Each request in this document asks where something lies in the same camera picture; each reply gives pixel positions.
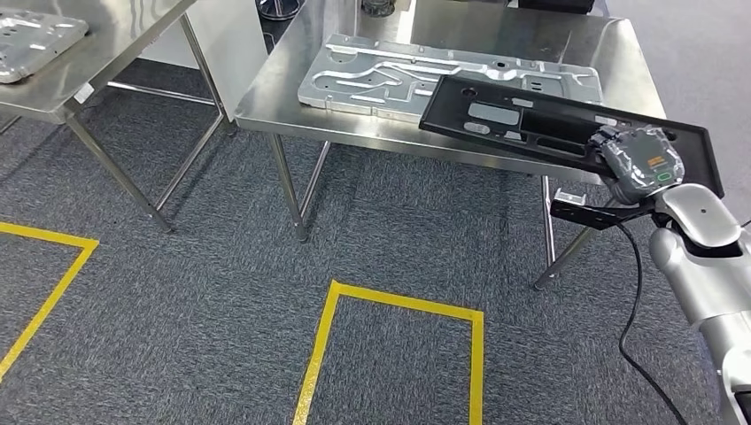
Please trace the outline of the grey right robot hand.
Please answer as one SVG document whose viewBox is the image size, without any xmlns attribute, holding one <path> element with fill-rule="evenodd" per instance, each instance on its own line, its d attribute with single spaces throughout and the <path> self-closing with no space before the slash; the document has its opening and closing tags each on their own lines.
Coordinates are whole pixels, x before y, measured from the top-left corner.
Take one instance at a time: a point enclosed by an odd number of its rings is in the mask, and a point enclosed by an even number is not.
<svg viewBox="0 0 751 425">
<path fill-rule="evenodd" d="M 614 176 L 604 182 L 622 205 L 638 204 L 685 178 L 684 161 L 660 127 L 602 126 L 589 145 L 612 171 Z"/>
</svg>

